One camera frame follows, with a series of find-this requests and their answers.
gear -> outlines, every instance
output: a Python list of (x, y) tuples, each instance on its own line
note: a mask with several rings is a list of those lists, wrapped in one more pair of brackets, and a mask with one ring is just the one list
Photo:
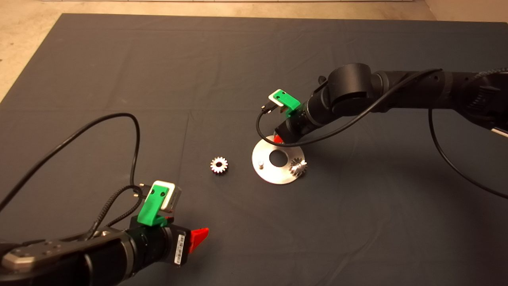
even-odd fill
[(305, 173), (307, 170), (307, 162), (300, 158), (295, 158), (291, 161), (291, 166), (289, 167), (291, 174), (295, 177), (299, 177)]
[(228, 170), (228, 161), (224, 157), (215, 157), (210, 163), (210, 169), (217, 175), (222, 175)]

dark gray table cover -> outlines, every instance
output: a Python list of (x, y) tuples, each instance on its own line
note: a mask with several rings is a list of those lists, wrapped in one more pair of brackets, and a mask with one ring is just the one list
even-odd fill
[[(0, 195), (86, 122), (128, 111), (142, 129), (136, 182), (177, 183), (176, 223), (210, 236), (185, 267), (124, 285), (505, 285), (508, 202), (443, 162), (425, 110), (371, 114), (305, 147), (308, 173), (289, 185), (260, 179), (250, 157), (275, 89), (305, 100), (318, 75), (352, 62), (482, 71), (508, 66), (507, 45), (506, 23), (64, 14), (0, 105)], [(506, 139), (435, 117), (452, 160), (506, 191)], [(281, 119), (263, 118), (265, 132)], [(127, 119), (87, 132), (4, 210), (1, 237), (88, 229), (128, 183), (133, 146)], [(210, 171), (215, 156), (226, 176)], [(123, 196), (106, 220), (133, 203)]]

floor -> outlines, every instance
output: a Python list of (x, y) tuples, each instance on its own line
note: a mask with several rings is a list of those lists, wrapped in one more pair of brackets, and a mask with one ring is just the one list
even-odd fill
[(0, 101), (61, 13), (273, 18), (508, 21), (506, 0), (413, 2), (162, 3), (0, 0)]

sticker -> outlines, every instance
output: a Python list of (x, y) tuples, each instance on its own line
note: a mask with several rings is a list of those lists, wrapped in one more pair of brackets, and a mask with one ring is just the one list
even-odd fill
[(185, 235), (178, 235), (178, 244), (176, 245), (176, 253), (175, 253), (175, 264), (180, 265), (180, 263), (182, 262), (184, 242)]

metal gear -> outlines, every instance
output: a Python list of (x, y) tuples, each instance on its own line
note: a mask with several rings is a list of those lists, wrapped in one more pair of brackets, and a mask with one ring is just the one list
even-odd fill
[(291, 161), (291, 166), (289, 167), (291, 174), (295, 177), (299, 177), (305, 173), (307, 170), (307, 162), (300, 158), (295, 158)]
[(228, 161), (224, 157), (215, 157), (210, 163), (210, 169), (216, 175), (222, 175), (228, 170)]

